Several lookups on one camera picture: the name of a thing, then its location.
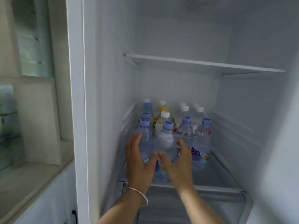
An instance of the hand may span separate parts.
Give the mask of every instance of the hand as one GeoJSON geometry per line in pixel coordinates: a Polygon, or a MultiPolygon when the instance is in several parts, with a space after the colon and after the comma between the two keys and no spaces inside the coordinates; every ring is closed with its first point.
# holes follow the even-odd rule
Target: hand
{"type": "Polygon", "coordinates": [[[158,152],[162,161],[163,168],[166,168],[169,178],[182,198],[185,192],[195,192],[192,180],[192,154],[191,149],[187,147],[181,138],[178,138],[177,144],[182,147],[180,158],[172,163],[167,155],[158,152]]]}
{"type": "Polygon", "coordinates": [[[141,136],[141,134],[134,135],[127,144],[125,152],[129,187],[135,188],[145,195],[154,177],[158,154],[153,153],[148,164],[142,161],[138,147],[141,136]]]}

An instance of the refrigerator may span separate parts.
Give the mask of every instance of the refrigerator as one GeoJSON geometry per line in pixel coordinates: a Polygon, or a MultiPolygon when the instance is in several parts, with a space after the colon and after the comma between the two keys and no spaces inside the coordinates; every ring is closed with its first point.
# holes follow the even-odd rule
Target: refrigerator
{"type": "MultiPolygon", "coordinates": [[[[299,0],[66,0],[78,216],[125,190],[124,148],[144,99],[199,104],[213,153],[193,173],[226,223],[297,223],[299,0]]],[[[136,223],[190,223],[153,184],[136,223]]]]}

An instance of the blue bottle cap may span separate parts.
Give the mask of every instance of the blue bottle cap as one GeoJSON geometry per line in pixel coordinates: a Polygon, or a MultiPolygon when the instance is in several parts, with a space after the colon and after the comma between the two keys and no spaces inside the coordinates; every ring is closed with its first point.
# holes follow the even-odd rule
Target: blue bottle cap
{"type": "Polygon", "coordinates": [[[142,119],[149,119],[149,118],[150,118],[150,113],[148,113],[148,112],[144,112],[144,113],[142,113],[142,114],[141,114],[141,118],[142,118],[142,119]]]}
{"type": "Polygon", "coordinates": [[[173,123],[172,122],[169,122],[169,121],[165,121],[163,123],[163,128],[167,129],[167,130],[171,130],[173,129],[173,123]]]}
{"type": "Polygon", "coordinates": [[[202,119],[202,123],[206,124],[206,125],[211,125],[211,120],[207,119],[207,118],[204,118],[204,119],[202,119]]]}
{"type": "Polygon", "coordinates": [[[191,118],[190,118],[189,116],[185,116],[185,117],[183,118],[183,122],[185,122],[185,123],[191,123],[192,120],[191,120],[191,118]]]}
{"type": "Polygon", "coordinates": [[[144,103],[144,108],[145,109],[152,109],[152,103],[151,102],[144,103]]]}
{"type": "Polygon", "coordinates": [[[142,127],[148,127],[150,125],[150,121],[148,119],[139,120],[139,125],[142,127]]]}

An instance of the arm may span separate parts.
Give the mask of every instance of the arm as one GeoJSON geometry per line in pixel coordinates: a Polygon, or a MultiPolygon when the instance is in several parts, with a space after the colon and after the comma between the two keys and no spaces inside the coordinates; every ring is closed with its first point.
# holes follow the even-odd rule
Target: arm
{"type": "Polygon", "coordinates": [[[166,168],[169,178],[183,201],[192,224],[225,224],[224,221],[197,194],[192,181],[192,154],[183,140],[178,138],[182,147],[181,157],[175,163],[159,152],[159,157],[166,168]]]}
{"type": "MultiPolygon", "coordinates": [[[[140,158],[138,143],[141,135],[133,136],[126,146],[126,165],[129,187],[146,194],[154,177],[155,165],[158,158],[153,154],[146,165],[140,158]]],[[[115,205],[102,216],[98,224],[132,224],[143,201],[140,193],[126,190],[115,205]]]]}

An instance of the bracelet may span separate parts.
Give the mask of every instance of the bracelet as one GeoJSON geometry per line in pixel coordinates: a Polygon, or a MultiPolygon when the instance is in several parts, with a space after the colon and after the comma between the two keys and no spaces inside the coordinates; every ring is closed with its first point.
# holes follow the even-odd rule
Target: bracelet
{"type": "Polygon", "coordinates": [[[140,207],[148,206],[149,201],[148,201],[147,197],[146,197],[142,192],[140,192],[139,190],[137,190],[137,189],[135,189],[135,188],[132,188],[132,187],[128,187],[127,189],[132,189],[132,190],[134,190],[134,191],[140,193],[140,195],[145,199],[145,201],[147,202],[147,204],[140,205],[140,207]]]}

